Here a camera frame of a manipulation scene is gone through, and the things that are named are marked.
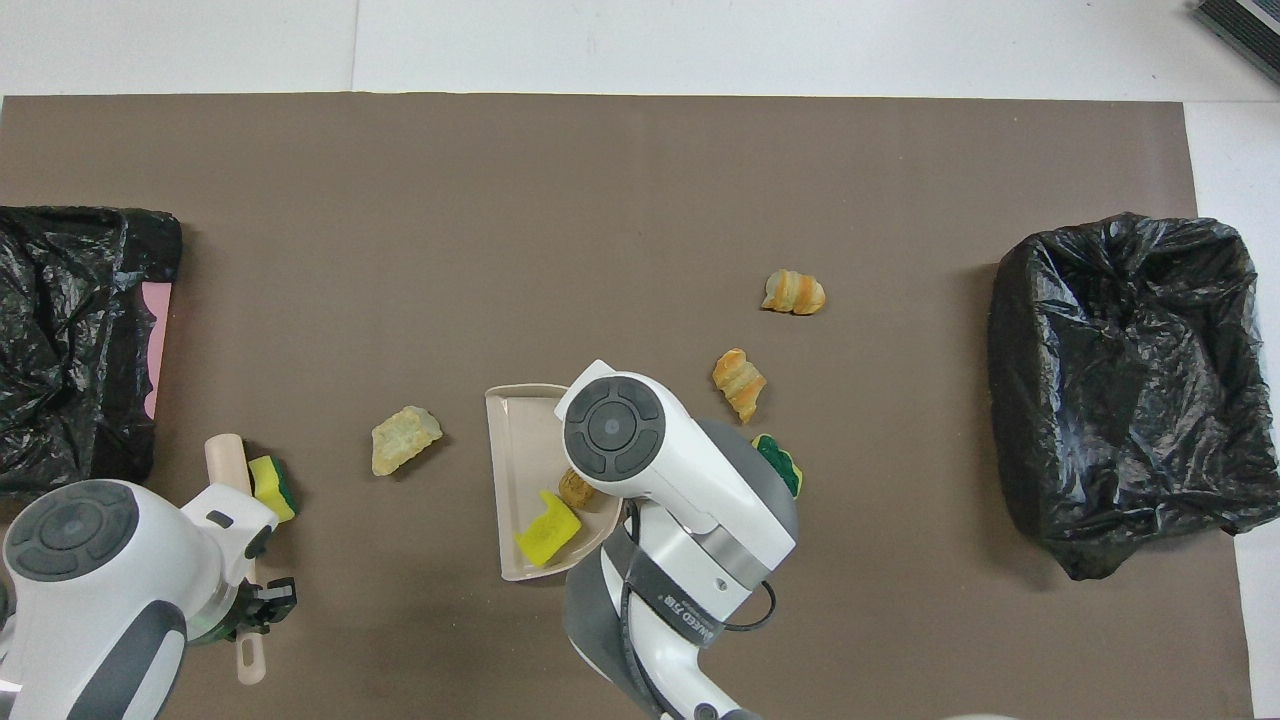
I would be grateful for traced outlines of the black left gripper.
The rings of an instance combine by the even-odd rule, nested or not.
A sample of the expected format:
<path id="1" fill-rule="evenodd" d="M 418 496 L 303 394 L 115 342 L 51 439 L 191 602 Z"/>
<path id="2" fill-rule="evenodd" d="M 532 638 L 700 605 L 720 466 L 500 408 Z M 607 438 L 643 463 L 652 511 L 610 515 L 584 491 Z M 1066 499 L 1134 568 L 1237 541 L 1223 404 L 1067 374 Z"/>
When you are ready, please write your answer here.
<path id="1" fill-rule="evenodd" d="M 293 577 L 283 577 L 266 585 L 242 580 L 236 597 L 236 638 L 268 634 L 288 618 L 297 603 Z"/>

